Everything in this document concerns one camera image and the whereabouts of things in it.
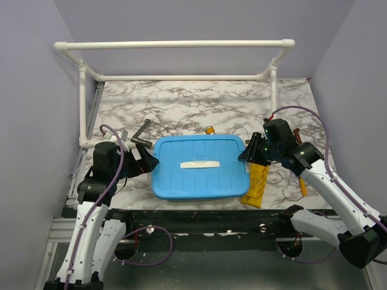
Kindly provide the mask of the yellow test tube rack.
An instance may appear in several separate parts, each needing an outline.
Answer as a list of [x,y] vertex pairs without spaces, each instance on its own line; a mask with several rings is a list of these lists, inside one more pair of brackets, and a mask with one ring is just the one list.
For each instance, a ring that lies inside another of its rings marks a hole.
[[250,187],[241,198],[242,204],[261,208],[269,170],[270,166],[250,165]]

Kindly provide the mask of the blue plastic bin lid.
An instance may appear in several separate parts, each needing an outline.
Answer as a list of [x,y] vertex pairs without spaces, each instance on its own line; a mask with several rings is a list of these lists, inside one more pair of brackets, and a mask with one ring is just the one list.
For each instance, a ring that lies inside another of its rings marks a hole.
[[152,172],[152,191],[165,200],[243,196],[250,187],[240,137],[229,134],[181,135],[156,141],[159,160]]

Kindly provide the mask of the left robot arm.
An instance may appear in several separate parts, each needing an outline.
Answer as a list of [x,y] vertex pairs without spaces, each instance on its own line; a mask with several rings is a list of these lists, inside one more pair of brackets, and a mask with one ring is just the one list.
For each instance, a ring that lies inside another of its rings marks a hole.
[[244,151],[236,135],[181,135],[126,149],[122,140],[95,145],[93,163],[77,186],[76,222],[65,259],[45,289],[102,289],[103,274],[120,239],[129,238],[134,224],[128,214],[109,210],[121,179],[151,176],[160,199],[189,201],[240,197],[250,180]]

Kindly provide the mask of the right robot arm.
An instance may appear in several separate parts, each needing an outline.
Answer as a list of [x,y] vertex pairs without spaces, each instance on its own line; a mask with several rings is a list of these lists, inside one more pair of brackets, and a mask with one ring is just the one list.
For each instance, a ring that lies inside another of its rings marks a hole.
[[246,148],[247,162],[268,166],[280,163],[302,178],[340,217],[336,222],[294,205],[278,222],[287,237],[307,233],[338,248],[353,266],[364,268],[386,250],[386,216],[362,200],[335,175],[327,158],[313,144],[299,144],[287,121],[279,118],[263,125],[264,133],[253,133]]

